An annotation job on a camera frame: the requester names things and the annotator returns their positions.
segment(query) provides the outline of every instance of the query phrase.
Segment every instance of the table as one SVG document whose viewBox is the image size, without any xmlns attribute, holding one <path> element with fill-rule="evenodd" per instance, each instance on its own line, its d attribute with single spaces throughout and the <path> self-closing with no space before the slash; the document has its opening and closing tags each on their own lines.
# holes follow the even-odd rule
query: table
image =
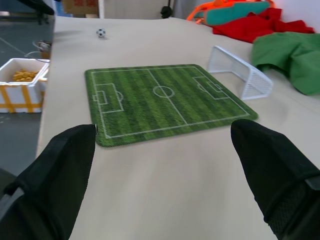
<svg viewBox="0 0 320 240">
<path fill-rule="evenodd" d="M 105 28 L 108 39 L 96 37 Z M 198 64 L 219 45 L 250 62 L 252 45 L 182 19 L 57 17 L 38 154 L 58 133 L 91 123 L 84 72 L 94 68 Z M 319 97 L 275 71 L 267 98 L 246 103 L 258 122 L 287 135 L 320 167 Z M 243 83 L 216 75 L 240 95 Z M 247 184 L 230 127 L 103 148 L 96 146 L 71 240 L 275 240 Z"/>
</svg>

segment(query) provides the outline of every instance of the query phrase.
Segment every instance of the soccer ball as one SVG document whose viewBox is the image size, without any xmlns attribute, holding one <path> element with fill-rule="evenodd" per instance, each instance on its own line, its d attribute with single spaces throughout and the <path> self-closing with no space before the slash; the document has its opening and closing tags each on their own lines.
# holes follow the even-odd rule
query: soccer ball
<svg viewBox="0 0 320 240">
<path fill-rule="evenodd" d="M 103 28 L 100 28 L 98 31 L 96 31 L 96 35 L 99 38 L 105 38 L 106 37 L 106 31 Z"/>
</svg>

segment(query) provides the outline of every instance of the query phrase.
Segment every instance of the cable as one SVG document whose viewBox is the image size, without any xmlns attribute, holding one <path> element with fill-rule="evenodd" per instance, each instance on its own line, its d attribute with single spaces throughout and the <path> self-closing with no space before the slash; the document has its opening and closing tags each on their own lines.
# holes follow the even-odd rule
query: cable
<svg viewBox="0 0 320 240">
<path fill-rule="evenodd" d="M 13 49 L 15 49 L 16 51 L 18 51 L 19 53 L 23 54 L 23 55 L 24 55 L 25 57 L 27 57 L 27 58 L 35 59 L 35 60 L 37 60 L 37 61 L 39 61 L 39 62 L 46 63 L 46 64 L 50 63 L 50 60 L 48 60 L 48 61 L 42 61 L 42 60 L 40 60 L 40 59 L 38 59 L 38 58 L 36 58 L 36 57 L 29 56 L 29 55 L 32 54 L 32 53 L 39 53 L 39 51 L 31 51 L 31 52 L 29 52 L 29 53 L 25 53 L 25 52 L 21 51 L 19 48 L 13 46 L 11 43 L 9 43 L 9 42 L 7 42 L 6 40 L 4 40 L 2 37 L 0 37 L 0 40 L 1 40 L 2 42 L 4 42 L 5 44 L 7 44 L 8 46 L 10 46 L 10 47 L 12 47 Z"/>
</svg>

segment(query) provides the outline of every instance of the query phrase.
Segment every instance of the gray floor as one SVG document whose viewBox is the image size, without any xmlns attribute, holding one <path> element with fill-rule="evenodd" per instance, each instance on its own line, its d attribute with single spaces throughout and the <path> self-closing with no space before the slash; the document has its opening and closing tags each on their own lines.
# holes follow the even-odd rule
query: gray floor
<svg viewBox="0 0 320 240">
<path fill-rule="evenodd" d="M 0 37 L 29 53 L 36 51 L 33 41 L 52 40 L 53 25 L 0 21 Z M 23 57 L 0 41 L 0 66 L 11 58 Z M 0 168 L 18 175 L 35 160 L 40 120 L 40 113 L 0 113 Z"/>
</svg>

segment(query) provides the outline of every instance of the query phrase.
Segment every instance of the green mouse pad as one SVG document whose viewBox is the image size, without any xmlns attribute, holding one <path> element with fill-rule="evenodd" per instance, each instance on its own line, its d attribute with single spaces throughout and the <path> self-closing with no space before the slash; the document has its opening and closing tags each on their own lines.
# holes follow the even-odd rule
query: green mouse pad
<svg viewBox="0 0 320 240">
<path fill-rule="evenodd" d="M 96 142 L 103 147 L 258 117 L 198 65 L 90 69 L 85 79 L 92 123 L 98 128 Z"/>
</svg>

